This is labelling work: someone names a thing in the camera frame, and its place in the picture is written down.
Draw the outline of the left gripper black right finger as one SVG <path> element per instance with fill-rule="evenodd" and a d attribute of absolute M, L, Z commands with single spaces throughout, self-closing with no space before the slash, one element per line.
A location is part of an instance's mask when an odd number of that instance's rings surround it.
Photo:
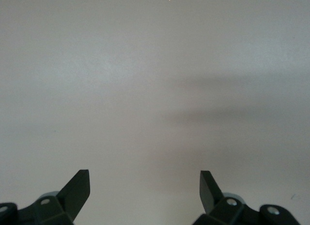
<path fill-rule="evenodd" d="M 200 172 L 200 198 L 205 213 L 195 225 L 298 225 L 300 222 L 285 208 L 265 204 L 258 211 L 239 196 L 224 194 L 210 171 Z"/>

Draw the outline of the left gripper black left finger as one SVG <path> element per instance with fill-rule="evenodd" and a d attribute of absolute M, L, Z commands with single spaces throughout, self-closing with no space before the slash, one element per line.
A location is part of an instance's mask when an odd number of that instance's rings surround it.
<path fill-rule="evenodd" d="M 72 225 L 90 196 L 89 170 L 79 170 L 59 192 L 40 196 L 31 205 L 0 204 L 2 225 Z"/>

